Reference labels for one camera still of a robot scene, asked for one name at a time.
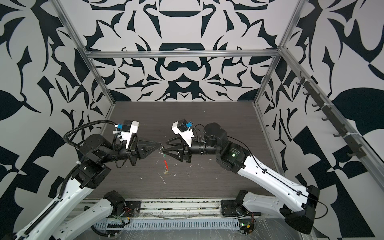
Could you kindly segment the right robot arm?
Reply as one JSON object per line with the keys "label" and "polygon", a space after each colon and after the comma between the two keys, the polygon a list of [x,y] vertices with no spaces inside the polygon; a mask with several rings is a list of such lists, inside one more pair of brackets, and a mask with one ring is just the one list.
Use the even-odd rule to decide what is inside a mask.
{"label": "right robot arm", "polygon": [[239,211],[258,212],[284,219],[294,230],[309,235],[312,232],[320,190],[297,184],[258,160],[241,141],[229,137],[217,123],[204,126],[198,137],[196,126],[180,120],[172,125],[176,135],[167,141],[166,155],[190,163],[193,155],[212,155],[226,171],[256,183],[272,194],[270,197],[240,191],[235,200]]}

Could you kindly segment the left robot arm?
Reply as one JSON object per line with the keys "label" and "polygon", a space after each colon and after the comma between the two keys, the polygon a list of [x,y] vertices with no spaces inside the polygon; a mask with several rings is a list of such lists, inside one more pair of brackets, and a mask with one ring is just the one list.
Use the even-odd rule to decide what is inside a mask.
{"label": "left robot arm", "polygon": [[123,140],[127,148],[117,149],[99,134],[89,136],[79,150],[85,157],[64,179],[58,195],[37,217],[16,233],[8,233],[5,240],[73,240],[109,216],[123,215],[125,198],[117,191],[106,193],[95,205],[69,221],[66,217],[93,190],[111,169],[109,162],[129,160],[132,165],[161,147],[158,142],[141,140],[128,134]]}

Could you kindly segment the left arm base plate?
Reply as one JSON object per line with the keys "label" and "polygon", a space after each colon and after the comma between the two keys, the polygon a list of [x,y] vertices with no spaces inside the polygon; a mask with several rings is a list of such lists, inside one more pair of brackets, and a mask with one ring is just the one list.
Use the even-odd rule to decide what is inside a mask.
{"label": "left arm base plate", "polygon": [[132,217],[140,213],[141,201],[125,201],[117,205],[117,214],[120,217]]}

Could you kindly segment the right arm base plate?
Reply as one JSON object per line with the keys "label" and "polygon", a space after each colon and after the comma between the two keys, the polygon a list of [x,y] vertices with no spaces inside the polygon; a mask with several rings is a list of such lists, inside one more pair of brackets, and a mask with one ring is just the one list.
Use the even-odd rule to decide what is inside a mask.
{"label": "right arm base plate", "polygon": [[221,200],[221,215],[223,217],[242,217],[248,214],[249,212],[235,200]]}

